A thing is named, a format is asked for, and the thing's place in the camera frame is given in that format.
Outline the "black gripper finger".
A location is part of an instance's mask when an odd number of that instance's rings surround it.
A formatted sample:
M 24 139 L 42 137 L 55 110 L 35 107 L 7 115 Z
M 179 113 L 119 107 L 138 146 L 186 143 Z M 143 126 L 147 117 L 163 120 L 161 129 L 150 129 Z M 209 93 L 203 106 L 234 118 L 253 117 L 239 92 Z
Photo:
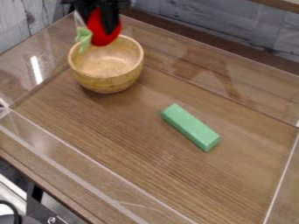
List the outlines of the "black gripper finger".
M 131 0 L 101 0 L 101 21 L 110 35 L 121 24 L 119 14 L 131 7 Z
M 97 8 L 97 0 L 74 0 L 74 6 L 83 19 L 90 18 L 90 13 Z

